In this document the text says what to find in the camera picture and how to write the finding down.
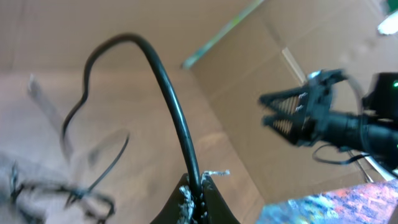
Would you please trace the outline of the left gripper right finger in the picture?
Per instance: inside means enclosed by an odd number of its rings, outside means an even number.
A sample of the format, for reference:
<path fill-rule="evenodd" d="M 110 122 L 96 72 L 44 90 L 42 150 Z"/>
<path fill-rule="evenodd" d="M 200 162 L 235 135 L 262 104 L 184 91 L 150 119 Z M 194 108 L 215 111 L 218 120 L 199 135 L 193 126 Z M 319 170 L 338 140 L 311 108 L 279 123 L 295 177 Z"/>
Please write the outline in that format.
<path fill-rule="evenodd" d="M 239 224 L 227 203 L 209 175 L 202 180 L 202 214 L 200 223 L 203 224 Z"/>

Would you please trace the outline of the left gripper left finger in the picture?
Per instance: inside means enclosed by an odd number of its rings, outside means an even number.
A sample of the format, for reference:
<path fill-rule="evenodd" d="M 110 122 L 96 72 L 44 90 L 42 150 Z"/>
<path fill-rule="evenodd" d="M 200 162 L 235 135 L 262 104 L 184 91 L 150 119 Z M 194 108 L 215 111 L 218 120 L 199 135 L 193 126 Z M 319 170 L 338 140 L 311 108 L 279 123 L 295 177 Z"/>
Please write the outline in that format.
<path fill-rule="evenodd" d="M 188 174 L 183 174 L 163 209 L 150 224 L 189 224 L 193 222 L 194 211 Z"/>

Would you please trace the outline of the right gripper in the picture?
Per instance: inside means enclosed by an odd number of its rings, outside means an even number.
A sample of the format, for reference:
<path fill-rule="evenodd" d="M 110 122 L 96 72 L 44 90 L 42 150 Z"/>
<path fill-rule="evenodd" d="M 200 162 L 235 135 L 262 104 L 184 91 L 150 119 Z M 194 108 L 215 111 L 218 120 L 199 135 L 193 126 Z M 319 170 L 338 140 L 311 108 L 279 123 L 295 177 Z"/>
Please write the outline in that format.
<path fill-rule="evenodd" d="M 264 116 L 262 124 L 286 141 L 313 146 L 323 138 L 328 126 L 333 85 L 344 80 L 342 69 L 320 70 L 308 76 L 304 87 L 261 95 L 260 104 L 280 113 Z"/>

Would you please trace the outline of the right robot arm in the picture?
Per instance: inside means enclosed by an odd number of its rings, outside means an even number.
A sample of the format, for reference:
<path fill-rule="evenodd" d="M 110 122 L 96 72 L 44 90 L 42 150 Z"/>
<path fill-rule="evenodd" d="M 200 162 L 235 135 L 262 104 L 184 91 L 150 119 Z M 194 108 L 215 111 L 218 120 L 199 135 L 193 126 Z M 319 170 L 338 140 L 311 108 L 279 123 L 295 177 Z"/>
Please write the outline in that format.
<path fill-rule="evenodd" d="M 391 172 L 397 168 L 397 73 L 375 74 L 365 96 L 352 84 L 357 115 L 331 108 L 333 86 L 347 80 L 342 69 L 320 70 L 301 87 L 261 95 L 259 103 L 274 112 L 262 123 L 292 145 L 327 142 L 341 152 L 356 150 L 362 157 L 370 156 Z"/>

